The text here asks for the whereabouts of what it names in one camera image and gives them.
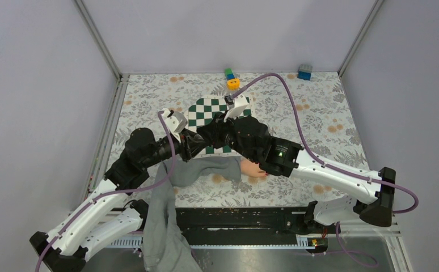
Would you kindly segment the green blue toy block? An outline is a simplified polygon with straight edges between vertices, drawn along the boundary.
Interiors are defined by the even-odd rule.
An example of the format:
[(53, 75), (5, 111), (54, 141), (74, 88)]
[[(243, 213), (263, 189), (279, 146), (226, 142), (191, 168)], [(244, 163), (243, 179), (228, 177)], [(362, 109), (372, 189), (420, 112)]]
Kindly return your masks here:
[(230, 80), (236, 78), (231, 68), (226, 68), (224, 70), (224, 74), (225, 74), (225, 77), (226, 77), (227, 81), (230, 81)]

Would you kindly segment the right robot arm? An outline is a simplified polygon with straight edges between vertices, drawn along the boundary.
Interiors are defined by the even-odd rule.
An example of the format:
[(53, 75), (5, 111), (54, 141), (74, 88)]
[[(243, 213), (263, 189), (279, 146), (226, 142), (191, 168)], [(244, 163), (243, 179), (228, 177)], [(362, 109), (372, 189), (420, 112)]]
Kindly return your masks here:
[(247, 116), (223, 121), (217, 114), (207, 125), (197, 128), (205, 142), (220, 148), (229, 146), (244, 158), (258, 163), (273, 176), (307, 179), (330, 186), (343, 193), (332, 201), (312, 202), (304, 218), (305, 228), (319, 233), (333, 223), (361, 219), (377, 227), (392, 225), (392, 206), (396, 172), (363, 171), (309, 154), (305, 147), (287, 139), (271, 136), (268, 126)]

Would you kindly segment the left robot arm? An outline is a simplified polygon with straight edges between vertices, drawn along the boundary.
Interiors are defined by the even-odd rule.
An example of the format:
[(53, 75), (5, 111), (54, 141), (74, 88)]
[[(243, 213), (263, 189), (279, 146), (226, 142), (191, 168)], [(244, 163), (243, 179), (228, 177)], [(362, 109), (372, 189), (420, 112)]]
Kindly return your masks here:
[[(206, 133), (188, 129), (167, 133), (160, 140), (148, 128), (134, 130), (95, 191), (56, 228), (31, 236), (39, 263), (50, 271), (81, 271), (98, 251), (139, 230), (146, 267), (154, 271), (198, 270), (176, 222), (172, 182), (194, 180), (200, 164), (186, 173), (181, 173), (180, 167), (211, 144)], [(148, 169), (154, 165), (159, 169), (156, 182), (149, 187), (150, 203), (134, 201), (114, 219), (99, 224), (114, 206), (143, 189)]]

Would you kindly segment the person's hand with painted nails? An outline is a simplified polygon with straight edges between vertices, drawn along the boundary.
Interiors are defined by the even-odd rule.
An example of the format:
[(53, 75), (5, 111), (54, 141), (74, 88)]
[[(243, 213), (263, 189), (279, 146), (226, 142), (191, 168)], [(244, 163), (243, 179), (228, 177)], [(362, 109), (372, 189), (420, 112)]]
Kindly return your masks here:
[(268, 174), (265, 170), (260, 169), (258, 163), (254, 163), (248, 159), (242, 159), (240, 161), (240, 171), (243, 175), (249, 177), (266, 177)]

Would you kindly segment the floral tablecloth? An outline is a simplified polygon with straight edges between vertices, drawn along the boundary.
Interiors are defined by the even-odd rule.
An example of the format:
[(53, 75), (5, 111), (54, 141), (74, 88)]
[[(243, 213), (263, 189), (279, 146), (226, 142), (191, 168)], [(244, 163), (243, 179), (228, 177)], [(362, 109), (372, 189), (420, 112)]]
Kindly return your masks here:
[(180, 113), (161, 110), (159, 119), (166, 136), (156, 140), (148, 128), (134, 130), (105, 179), (120, 190), (135, 189), (148, 178), (149, 167), (162, 161), (179, 155), (187, 162), (207, 147), (229, 147), (270, 175), (322, 182), (365, 205), (379, 198), (380, 189), (374, 182), (377, 172), (330, 163), (305, 143), (272, 136), (267, 125), (243, 115), (248, 102), (242, 90), (225, 97), (225, 102), (226, 110), (215, 113), (210, 123), (195, 130), (187, 129), (187, 121)]

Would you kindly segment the blue grey toy block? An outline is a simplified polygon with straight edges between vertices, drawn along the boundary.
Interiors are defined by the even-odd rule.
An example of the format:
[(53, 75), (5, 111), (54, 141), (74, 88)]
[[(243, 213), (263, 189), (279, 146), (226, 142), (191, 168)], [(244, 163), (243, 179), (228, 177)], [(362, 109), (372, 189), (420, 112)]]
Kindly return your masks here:
[(310, 81), (313, 73), (313, 67), (309, 64), (301, 64), (298, 68), (298, 79)]

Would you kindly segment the grey sleeved forearm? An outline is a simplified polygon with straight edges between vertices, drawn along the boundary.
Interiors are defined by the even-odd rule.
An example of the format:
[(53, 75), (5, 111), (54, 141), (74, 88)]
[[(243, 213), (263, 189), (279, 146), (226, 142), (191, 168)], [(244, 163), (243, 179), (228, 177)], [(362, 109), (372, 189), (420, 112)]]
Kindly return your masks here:
[(219, 174), (240, 181), (239, 157), (208, 157), (188, 162), (175, 158), (159, 163), (143, 229), (146, 271), (201, 271), (176, 220), (174, 187), (192, 185), (199, 177)]

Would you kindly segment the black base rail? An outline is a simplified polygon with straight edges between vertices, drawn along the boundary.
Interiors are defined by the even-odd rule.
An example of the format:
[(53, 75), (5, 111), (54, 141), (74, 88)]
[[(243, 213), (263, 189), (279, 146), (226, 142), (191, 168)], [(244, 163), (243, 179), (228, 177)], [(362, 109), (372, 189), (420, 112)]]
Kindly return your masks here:
[(324, 250), (341, 233), (313, 220), (311, 207), (176, 208), (180, 233), (198, 249)]

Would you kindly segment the green white chess mat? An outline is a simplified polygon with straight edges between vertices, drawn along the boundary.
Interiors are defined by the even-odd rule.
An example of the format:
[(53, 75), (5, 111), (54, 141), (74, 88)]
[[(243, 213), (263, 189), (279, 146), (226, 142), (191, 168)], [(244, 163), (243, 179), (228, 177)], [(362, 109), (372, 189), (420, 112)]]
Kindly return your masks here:
[[(209, 124), (215, 113), (225, 112), (228, 108), (224, 98), (221, 96), (202, 97), (185, 111), (184, 115), (188, 120), (186, 128), (196, 132), (197, 128)], [(222, 148), (206, 147), (196, 158), (208, 156), (238, 156), (238, 153), (228, 146)]]

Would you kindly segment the yellow toy block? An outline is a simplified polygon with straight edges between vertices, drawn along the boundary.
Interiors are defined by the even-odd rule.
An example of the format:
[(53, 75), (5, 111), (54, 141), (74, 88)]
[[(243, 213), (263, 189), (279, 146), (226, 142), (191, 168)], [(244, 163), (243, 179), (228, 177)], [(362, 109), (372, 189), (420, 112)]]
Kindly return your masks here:
[(229, 79), (227, 81), (227, 87), (229, 90), (238, 90), (240, 89), (240, 80), (237, 78)]

